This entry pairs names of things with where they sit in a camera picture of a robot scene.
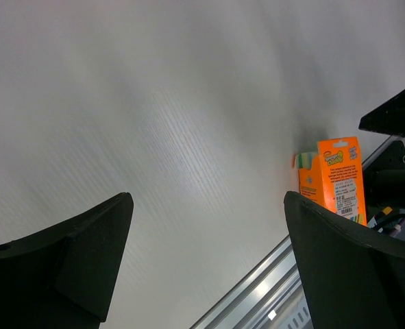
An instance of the colorful object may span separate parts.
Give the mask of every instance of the colorful object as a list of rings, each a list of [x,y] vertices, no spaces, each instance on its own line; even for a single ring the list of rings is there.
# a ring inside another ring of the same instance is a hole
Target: colorful object
[[[356,137],[318,142],[318,152],[298,154],[299,191],[336,214],[367,225],[362,160]]]

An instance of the black cable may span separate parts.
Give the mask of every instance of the black cable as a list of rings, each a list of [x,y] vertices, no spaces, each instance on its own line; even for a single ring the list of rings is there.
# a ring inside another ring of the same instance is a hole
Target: black cable
[[[386,216],[383,220],[380,221],[376,226],[373,227],[373,230],[378,231],[381,228],[387,226],[390,223],[393,223],[394,221],[397,221],[398,219],[405,218],[405,214],[392,214]]]

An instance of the gray floor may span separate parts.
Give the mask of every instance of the gray floor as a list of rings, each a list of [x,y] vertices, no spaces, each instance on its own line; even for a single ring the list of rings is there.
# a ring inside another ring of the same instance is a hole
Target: gray floor
[[[405,0],[0,1],[0,243],[120,191],[102,328],[187,328],[287,234],[294,153],[382,136]]]

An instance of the white surface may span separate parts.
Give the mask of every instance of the white surface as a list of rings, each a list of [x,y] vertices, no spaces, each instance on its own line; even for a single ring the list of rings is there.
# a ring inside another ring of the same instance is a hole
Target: white surface
[[[382,136],[405,0],[0,0],[0,243],[120,191],[102,328],[187,328],[286,236],[292,155]]]

